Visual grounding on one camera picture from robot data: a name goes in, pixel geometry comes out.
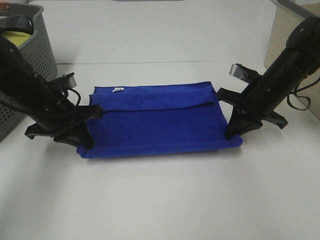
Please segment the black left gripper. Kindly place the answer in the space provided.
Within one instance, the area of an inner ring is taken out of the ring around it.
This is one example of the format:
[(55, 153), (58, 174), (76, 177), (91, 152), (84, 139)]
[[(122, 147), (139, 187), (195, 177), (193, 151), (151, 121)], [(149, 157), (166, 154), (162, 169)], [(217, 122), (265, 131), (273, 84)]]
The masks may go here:
[(34, 139), (36, 136), (51, 137), (56, 143), (68, 144), (74, 147), (91, 149), (94, 140), (88, 131), (86, 121), (102, 118), (103, 109), (100, 105), (80, 105), (75, 111), (63, 116), (37, 117), (36, 123), (29, 126), (25, 136)]

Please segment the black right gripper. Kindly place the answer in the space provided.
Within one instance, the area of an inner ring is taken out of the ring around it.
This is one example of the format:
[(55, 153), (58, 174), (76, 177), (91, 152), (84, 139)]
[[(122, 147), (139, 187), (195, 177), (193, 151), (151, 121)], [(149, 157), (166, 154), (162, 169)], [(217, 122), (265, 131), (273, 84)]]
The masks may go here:
[(225, 138), (230, 140), (235, 135), (243, 135), (263, 126), (262, 121), (267, 121), (283, 129), (288, 121), (280, 114), (274, 112), (263, 113), (261, 108), (253, 107), (253, 101), (248, 100), (242, 93), (220, 88), (217, 92), (219, 101), (233, 106), (229, 123), (225, 130)]

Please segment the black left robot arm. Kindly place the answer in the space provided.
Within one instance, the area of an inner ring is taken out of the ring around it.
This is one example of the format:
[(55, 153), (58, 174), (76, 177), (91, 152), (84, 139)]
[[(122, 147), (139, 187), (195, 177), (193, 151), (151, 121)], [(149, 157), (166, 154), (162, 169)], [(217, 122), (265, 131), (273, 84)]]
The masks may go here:
[(0, 39), (0, 92), (12, 102), (0, 103), (34, 120), (25, 136), (52, 138), (56, 143), (91, 149), (94, 140), (86, 121), (102, 118), (98, 104), (80, 105), (74, 89), (74, 73), (46, 81), (34, 72), (19, 49), (4, 37)]

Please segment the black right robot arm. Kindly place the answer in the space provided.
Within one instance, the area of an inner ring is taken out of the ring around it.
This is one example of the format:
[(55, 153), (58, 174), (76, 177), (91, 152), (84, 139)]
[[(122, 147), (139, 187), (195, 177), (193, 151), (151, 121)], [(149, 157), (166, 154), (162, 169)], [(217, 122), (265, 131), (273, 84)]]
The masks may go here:
[(311, 16), (303, 20), (290, 34), (285, 49), (264, 74), (242, 64), (233, 64), (229, 74), (248, 85), (241, 92), (220, 88), (217, 98), (233, 106), (224, 132), (226, 139), (262, 127), (267, 121), (283, 129), (288, 121), (275, 108), (299, 84), (320, 67), (320, 19)]

